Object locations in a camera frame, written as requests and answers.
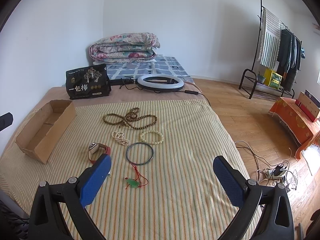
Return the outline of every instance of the watch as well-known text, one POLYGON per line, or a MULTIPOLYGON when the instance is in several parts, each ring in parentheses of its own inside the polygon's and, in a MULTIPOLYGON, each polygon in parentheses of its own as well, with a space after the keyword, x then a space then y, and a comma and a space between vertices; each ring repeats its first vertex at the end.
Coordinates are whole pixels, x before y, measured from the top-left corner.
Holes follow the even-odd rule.
POLYGON ((103 154, 110 155, 111 148, 102 143, 92 143, 89 146, 88 157, 89 161, 94 164, 96 161, 92 160, 92 154, 94 154, 99 148, 104 148, 106 151, 103 154))

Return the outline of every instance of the white ring light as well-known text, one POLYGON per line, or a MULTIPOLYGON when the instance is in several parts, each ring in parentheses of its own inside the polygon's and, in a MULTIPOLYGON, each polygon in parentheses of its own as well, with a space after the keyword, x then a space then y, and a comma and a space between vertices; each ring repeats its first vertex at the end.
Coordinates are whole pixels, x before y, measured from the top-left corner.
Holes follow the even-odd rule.
POLYGON ((160 91, 160 92, 170 92, 170 91, 178 91, 181 90, 184 86, 184 82, 181 78, 166 75, 166 74, 147 74, 138 78, 137 83, 140 87, 143 87, 148 90, 160 91), (148 82, 147 80, 152 79, 161 79, 164 80, 174 80, 175 84, 159 84, 155 82, 148 82))

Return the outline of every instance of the watch face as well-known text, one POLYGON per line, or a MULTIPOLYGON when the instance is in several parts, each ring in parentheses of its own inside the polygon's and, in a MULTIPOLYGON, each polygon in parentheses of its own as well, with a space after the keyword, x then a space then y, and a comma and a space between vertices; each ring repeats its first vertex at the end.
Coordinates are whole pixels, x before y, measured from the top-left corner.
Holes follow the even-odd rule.
POLYGON ((92 143, 89 146, 89 150, 92 150, 94 147, 96 147, 98 144, 97 143, 92 143))

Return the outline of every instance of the white pearl string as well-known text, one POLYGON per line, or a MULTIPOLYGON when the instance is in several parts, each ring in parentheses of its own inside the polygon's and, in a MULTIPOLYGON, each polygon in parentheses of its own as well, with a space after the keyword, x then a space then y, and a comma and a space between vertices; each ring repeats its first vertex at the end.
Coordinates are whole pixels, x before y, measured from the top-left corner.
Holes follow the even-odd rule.
POLYGON ((160 133, 160 132, 158 132, 158 131, 149 130, 149 131, 143 132, 143 133, 140 135, 140 140, 141 140, 142 142, 145 142, 145 143, 148 143, 148 144, 151 144, 151 145, 152 145, 152 144, 153 144, 153 145, 156 145, 156 144, 163 143, 163 141, 164 141, 164 136, 163 136, 162 133, 160 133), (146 141, 146 140, 143 138, 147 133, 155 133, 155 134, 158 134, 158 135, 160 136, 161 140, 158 141, 158 142, 153 142, 153 141, 148 142, 148 141, 146 141))
POLYGON ((129 146, 130 141, 126 138, 124 138, 124 133, 123 132, 112 132, 111 136, 118 142, 119 144, 123 146, 129 146))

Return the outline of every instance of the black bag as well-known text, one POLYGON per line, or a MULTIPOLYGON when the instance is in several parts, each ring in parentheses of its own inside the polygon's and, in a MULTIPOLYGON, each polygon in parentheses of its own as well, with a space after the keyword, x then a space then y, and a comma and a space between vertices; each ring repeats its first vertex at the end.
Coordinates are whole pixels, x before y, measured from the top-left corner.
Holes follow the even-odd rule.
POLYGON ((77 68, 66 72, 66 88, 70 99, 108 96, 111 91, 106 64, 77 68))

